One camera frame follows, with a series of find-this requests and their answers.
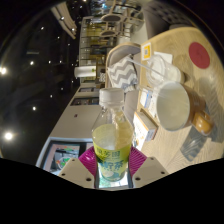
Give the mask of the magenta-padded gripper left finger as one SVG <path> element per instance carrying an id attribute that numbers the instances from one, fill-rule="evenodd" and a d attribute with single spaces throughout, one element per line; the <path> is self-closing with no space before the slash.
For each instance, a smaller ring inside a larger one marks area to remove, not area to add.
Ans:
<path id="1" fill-rule="evenodd" d="M 59 176 L 84 188 L 97 188 L 99 172 L 94 147 L 87 149 L 78 158 L 71 158 L 60 171 Z"/>

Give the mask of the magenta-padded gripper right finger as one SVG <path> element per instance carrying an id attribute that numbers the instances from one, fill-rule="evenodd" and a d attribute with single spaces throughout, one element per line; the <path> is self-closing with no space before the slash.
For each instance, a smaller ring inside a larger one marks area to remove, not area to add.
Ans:
<path id="1" fill-rule="evenodd" d="M 128 161 L 128 186 L 140 188 L 168 175 L 155 157 L 147 157 L 135 147 L 131 148 Z"/>

